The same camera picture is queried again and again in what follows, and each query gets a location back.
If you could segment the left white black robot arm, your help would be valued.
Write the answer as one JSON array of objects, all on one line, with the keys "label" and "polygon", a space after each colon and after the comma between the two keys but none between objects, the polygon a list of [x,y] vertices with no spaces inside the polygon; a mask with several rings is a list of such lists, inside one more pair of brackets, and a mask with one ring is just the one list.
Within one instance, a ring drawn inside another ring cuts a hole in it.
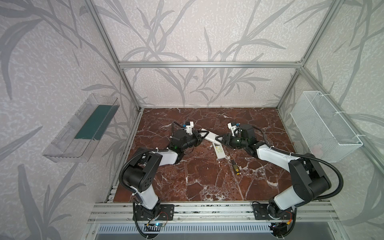
[{"label": "left white black robot arm", "polygon": [[172,134],[165,149],[139,148],[123,165],[119,183],[136,198],[134,220],[156,219],[161,214],[161,201],[156,195],[152,182],[160,166],[178,164],[185,150],[199,146],[208,136],[207,130],[179,129]]}]

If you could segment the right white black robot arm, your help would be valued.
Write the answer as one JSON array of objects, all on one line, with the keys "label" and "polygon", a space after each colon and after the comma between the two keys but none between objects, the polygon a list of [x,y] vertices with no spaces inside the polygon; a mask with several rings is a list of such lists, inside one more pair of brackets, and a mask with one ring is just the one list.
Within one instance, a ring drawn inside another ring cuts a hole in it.
[{"label": "right white black robot arm", "polygon": [[234,150],[243,149],[251,157],[272,163],[291,175],[291,187],[269,200],[267,211],[272,219],[283,212],[309,202],[338,195],[344,187],[341,172],[332,164],[312,154],[296,154],[271,145],[266,134],[258,141],[257,127],[248,124],[229,124],[230,133],[217,136],[216,141]]}]

